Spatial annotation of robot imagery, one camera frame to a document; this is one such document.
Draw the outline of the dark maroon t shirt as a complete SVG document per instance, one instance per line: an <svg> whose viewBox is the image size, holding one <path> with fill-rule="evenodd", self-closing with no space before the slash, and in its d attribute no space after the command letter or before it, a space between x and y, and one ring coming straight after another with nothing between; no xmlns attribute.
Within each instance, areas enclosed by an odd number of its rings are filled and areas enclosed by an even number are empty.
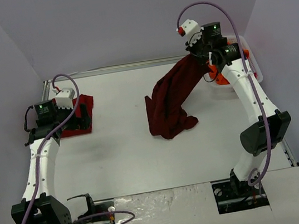
<svg viewBox="0 0 299 224"><path fill-rule="evenodd" d="M200 65L196 57L187 55L157 81L151 97L144 97L152 136L173 139L198 124L198 118L188 115L182 105L209 71L209 67Z"/></svg>

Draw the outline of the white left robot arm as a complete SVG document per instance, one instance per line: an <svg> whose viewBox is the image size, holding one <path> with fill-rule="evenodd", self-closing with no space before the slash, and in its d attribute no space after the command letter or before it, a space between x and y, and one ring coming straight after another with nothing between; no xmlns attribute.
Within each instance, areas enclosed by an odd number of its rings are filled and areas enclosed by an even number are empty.
<svg viewBox="0 0 299 224"><path fill-rule="evenodd" d="M54 175L60 140L92 131L93 98L80 95L53 98L32 105L36 127L29 129L30 168L26 190L19 204L11 208L15 224L72 224L70 210L55 197Z"/></svg>

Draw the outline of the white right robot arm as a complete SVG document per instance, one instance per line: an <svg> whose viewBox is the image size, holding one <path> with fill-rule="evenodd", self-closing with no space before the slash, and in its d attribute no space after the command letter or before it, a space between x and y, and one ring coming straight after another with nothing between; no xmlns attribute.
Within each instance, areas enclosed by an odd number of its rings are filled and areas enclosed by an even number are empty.
<svg viewBox="0 0 299 224"><path fill-rule="evenodd" d="M232 193L243 196L265 173L259 168L262 162L270 162L271 151L283 140L291 117L287 111L281 112L263 91L241 44L228 42L220 28L219 22L200 26L194 20L186 20L177 31L187 39L187 51L201 64L215 67L245 108L250 126L240 133L243 152L231 171L229 184Z"/></svg>

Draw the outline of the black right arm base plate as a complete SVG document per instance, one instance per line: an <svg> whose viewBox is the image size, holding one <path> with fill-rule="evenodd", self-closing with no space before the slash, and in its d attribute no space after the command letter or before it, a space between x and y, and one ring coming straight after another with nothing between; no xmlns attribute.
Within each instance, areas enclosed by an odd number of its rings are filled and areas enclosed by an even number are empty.
<svg viewBox="0 0 299 224"><path fill-rule="evenodd" d="M211 187L220 215L269 206L265 190L259 186L250 187L245 183L241 192L236 192L230 180L225 179L211 183Z"/></svg>

